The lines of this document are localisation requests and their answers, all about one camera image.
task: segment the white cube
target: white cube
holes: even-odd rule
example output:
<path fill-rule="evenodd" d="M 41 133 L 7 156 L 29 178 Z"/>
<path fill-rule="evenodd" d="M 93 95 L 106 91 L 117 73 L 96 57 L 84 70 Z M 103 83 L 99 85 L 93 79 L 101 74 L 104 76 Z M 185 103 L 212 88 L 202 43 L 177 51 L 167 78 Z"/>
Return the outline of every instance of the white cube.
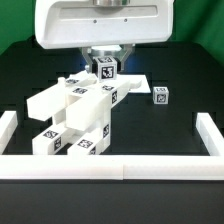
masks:
<path fill-rule="evenodd" d="M 154 104 L 168 104 L 169 90 L 167 87 L 153 87 Z"/>
<path fill-rule="evenodd" d="M 99 82 L 117 79 L 117 61 L 112 56 L 95 57 Z"/>

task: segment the black table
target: black table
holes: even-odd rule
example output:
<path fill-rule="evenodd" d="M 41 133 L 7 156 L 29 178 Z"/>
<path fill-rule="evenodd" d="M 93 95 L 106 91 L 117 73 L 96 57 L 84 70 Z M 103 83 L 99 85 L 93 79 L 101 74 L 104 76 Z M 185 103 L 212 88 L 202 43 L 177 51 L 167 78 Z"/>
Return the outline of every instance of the black table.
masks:
<path fill-rule="evenodd" d="M 28 118 L 26 99 L 84 66 L 79 50 L 46 51 L 32 39 L 0 56 L 0 112 L 19 120 L 5 154 L 31 154 L 31 139 L 51 125 Z M 129 94 L 113 109 L 104 154 L 208 156 L 196 114 L 209 112 L 223 133 L 223 67 L 199 45 L 163 43 L 137 46 L 125 73 L 167 86 L 169 104 Z M 223 182 L 2 180 L 0 199 L 1 223 L 224 223 Z"/>

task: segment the white block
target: white block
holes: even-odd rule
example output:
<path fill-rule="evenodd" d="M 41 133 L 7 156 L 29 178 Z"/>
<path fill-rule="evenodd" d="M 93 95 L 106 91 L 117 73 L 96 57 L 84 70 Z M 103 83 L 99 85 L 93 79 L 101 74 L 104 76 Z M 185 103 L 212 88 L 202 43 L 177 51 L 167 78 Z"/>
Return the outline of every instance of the white block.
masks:
<path fill-rule="evenodd" d="M 168 104 L 169 90 L 167 87 L 153 87 L 154 104 Z"/>
<path fill-rule="evenodd" d="M 145 75 L 117 75 L 117 80 L 129 80 L 129 93 L 151 93 L 148 81 Z"/>
<path fill-rule="evenodd" d="M 99 82 L 117 79 L 117 61 L 112 56 L 94 57 Z"/>
<path fill-rule="evenodd" d="M 95 147 L 101 139 L 101 131 L 98 128 L 91 133 L 86 133 L 68 149 L 68 155 L 76 157 L 95 155 Z"/>
<path fill-rule="evenodd" d="M 5 111 L 0 118 L 0 154 L 2 154 L 18 125 L 15 111 Z"/>
<path fill-rule="evenodd" d="M 56 84 L 27 100 L 28 116 L 46 121 L 66 107 L 65 87 Z"/>
<path fill-rule="evenodd" d="M 110 110 L 111 96 L 95 91 L 66 108 L 66 126 L 68 128 L 85 131 L 97 119 Z"/>
<path fill-rule="evenodd" d="M 65 123 L 52 125 L 32 141 L 34 155 L 54 155 L 68 142 L 75 130 L 65 128 Z"/>
<path fill-rule="evenodd" d="M 107 81 L 101 84 L 101 88 L 105 93 L 111 94 L 112 107 L 114 107 L 128 94 L 130 81 L 126 79 Z"/>
<path fill-rule="evenodd" d="M 224 156 L 224 139 L 208 113 L 198 113 L 196 128 L 211 156 Z"/>
<path fill-rule="evenodd" d="M 68 79 L 66 79 L 66 86 L 88 86 L 97 82 L 97 77 L 95 74 L 87 73 L 86 70 L 81 71 L 77 74 L 71 74 Z"/>

